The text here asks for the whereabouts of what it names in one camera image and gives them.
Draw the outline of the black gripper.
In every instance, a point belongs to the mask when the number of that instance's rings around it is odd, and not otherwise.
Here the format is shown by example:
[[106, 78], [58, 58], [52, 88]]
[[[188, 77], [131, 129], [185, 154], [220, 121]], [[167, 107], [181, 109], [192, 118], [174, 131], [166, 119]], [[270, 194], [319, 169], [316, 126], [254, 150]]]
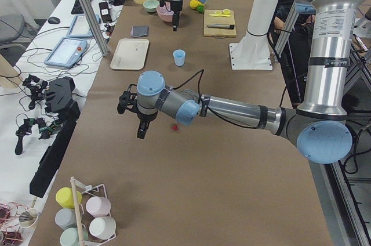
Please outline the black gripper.
[[144, 114], [141, 111], [137, 111], [137, 116], [140, 120], [139, 127], [137, 130], [137, 137], [139, 139], [144, 139], [149, 128], [150, 122], [156, 119], [158, 115], [158, 111], [156, 110], [154, 113], [151, 114]]
[[177, 28], [179, 26], [179, 20], [180, 20], [180, 12], [183, 10], [183, 1], [170, 1], [170, 9], [174, 12], [172, 17], [172, 26], [173, 31], [177, 31]]

